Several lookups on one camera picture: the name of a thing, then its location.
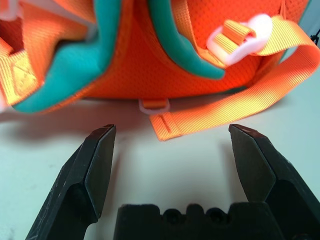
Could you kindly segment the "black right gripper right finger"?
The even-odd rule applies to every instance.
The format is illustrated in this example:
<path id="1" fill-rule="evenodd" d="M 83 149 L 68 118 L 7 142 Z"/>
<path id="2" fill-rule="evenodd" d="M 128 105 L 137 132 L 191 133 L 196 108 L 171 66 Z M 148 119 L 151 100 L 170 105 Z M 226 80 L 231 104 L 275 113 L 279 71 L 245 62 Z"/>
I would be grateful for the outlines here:
<path id="1" fill-rule="evenodd" d="M 228 130 L 247 200 L 268 205 L 286 240 L 318 240 L 320 202 L 294 166 L 257 130 L 239 124 Z"/>

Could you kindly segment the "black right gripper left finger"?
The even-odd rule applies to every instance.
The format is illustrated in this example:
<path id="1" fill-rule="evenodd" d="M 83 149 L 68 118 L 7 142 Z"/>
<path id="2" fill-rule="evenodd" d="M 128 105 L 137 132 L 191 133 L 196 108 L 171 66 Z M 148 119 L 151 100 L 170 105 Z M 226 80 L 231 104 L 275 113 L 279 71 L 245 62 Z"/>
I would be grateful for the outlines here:
<path id="1" fill-rule="evenodd" d="M 111 178 L 116 126 L 89 134 L 62 166 L 28 240 L 82 240 L 102 215 Z"/>

